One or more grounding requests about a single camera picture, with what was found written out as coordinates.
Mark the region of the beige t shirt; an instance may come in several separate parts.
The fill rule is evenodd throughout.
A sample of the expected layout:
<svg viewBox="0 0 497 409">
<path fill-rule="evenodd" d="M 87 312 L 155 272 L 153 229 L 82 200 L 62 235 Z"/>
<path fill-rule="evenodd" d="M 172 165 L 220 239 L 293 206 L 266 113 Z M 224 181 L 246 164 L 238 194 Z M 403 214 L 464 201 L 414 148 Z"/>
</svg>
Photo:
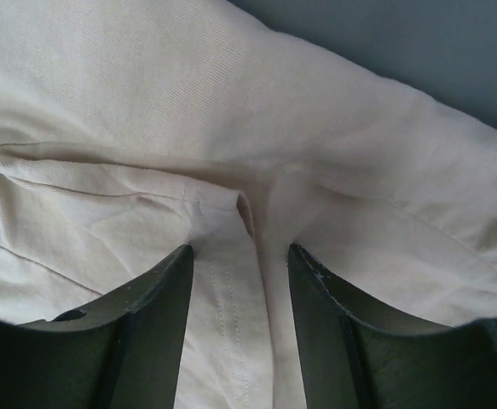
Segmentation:
<svg viewBox="0 0 497 409">
<path fill-rule="evenodd" d="M 497 317 L 497 130 L 225 1 L 0 1 L 0 320 L 197 252 L 175 405 L 302 408 L 286 252 Z"/>
</svg>

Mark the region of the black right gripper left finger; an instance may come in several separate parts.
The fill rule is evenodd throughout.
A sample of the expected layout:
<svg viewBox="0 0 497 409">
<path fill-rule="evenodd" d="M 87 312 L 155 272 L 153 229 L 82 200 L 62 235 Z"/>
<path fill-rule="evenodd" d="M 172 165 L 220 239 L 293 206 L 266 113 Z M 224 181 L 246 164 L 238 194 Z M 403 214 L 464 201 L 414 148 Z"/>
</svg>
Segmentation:
<svg viewBox="0 0 497 409">
<path fill-rule="evenodd" d="M 0 408 L 171 408 L 194 252 L 54 320 L 0 320 Z"/>
</svg>

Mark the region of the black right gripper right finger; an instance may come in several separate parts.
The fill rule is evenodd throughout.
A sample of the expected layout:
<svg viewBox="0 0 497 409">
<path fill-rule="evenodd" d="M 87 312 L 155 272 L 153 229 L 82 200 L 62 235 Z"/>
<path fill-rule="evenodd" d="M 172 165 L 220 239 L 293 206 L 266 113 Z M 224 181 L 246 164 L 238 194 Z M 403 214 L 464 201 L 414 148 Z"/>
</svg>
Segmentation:
<svg viewBox="0 0 497 409">
<path fill-rule="evenodd" d="M 497 319 L 439 325 L 379 301 L 302 246 L 288 279 L 310 408 L 497 408 Z"/>
</svg>

